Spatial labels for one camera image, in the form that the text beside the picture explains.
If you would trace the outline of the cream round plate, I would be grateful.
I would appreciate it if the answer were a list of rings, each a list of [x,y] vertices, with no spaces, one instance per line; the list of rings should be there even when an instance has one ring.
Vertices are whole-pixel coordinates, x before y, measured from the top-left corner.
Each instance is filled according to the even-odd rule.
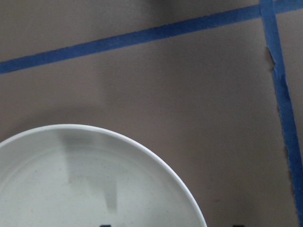
[[[140,143],[58,124],[0,144],[3,227],[204,227],[180,177]]]

